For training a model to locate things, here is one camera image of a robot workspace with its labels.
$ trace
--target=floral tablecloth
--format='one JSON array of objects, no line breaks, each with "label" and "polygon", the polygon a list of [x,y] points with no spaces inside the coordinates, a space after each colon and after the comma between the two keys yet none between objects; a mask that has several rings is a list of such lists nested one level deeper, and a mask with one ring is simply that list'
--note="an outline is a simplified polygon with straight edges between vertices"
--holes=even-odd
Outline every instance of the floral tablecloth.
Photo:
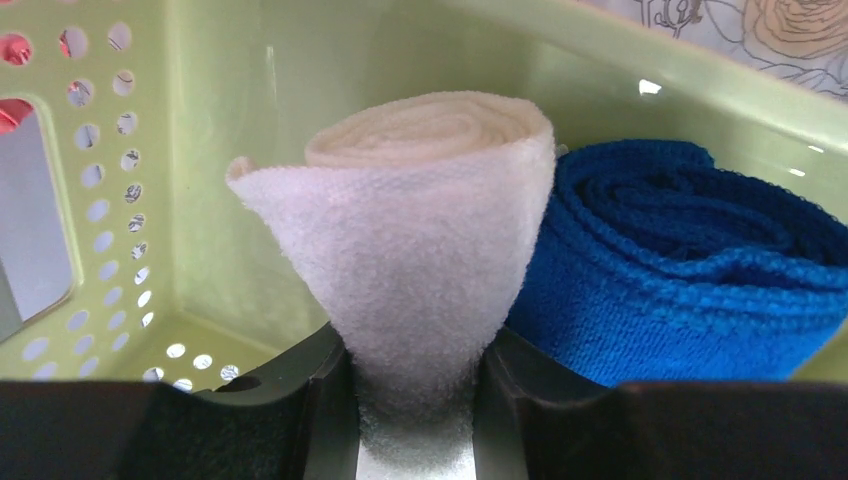
[{"label": "floral tablecloth", "polygon": [[577,0],[848,101],[848,0]]}]

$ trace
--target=gray surface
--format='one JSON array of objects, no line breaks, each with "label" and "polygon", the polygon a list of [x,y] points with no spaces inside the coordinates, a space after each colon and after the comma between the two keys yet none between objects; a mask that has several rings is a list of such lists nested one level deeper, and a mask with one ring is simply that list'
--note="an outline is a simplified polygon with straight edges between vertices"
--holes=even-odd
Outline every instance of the gray surface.
[{"label": "gray surface", "polygon": [[[71,286],[73,273],[35,115],[0,135],[0,259],[24,319],[55,303]],[[0,309],[8,308],[2,283]]]}]

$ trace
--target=rolled white towel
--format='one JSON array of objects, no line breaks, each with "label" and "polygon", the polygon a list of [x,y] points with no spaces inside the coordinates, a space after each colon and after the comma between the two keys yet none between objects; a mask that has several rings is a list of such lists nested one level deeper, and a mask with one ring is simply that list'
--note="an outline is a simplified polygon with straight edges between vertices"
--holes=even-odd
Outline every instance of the rolled white towel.
[{"label": "rolled white towel", "polygon": [[533,103],[445,92],[318,133],[306,167],[230,166],[351,352],[379,461],[423,471],[467,449],[474,372],[524,279],[554,151]]}]

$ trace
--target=basket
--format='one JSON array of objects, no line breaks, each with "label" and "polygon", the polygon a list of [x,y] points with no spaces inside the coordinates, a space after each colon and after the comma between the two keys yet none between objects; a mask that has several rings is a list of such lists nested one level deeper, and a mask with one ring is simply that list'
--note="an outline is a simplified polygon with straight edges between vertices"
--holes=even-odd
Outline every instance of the basket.
[{"label": "basket", "polygon": [[[0,62],[0,98],[38,113],[73,272],[2,343],[5,378],[196,391],[315,332],[226,166],[301,163],[319,129],[436,90],[531,99],[572,147],[691,140],[848,219],[848,109],[570,0],[13,0],[5,33],[31,55]],[[801,376],[848,380],[841,343]]]}]

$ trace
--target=red object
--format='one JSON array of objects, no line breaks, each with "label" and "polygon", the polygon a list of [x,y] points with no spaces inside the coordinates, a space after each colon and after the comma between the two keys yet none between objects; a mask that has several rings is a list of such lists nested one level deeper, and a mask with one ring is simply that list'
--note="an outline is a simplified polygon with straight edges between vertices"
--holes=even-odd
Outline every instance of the red object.
[{"label": "red object", "polygon": [[[0,4],[10,2],[11,0],[0,0]],[[64,33],[59,37],[59,48],[66,57],[71,56]],[[15,66],[26,65],[31,55],[32,48],[26,38],[15,33],[0,37],[0,58],[4,61]],[[13,132],[32,110],[32,105],[24,100],[0,99],[0,135]]]}]

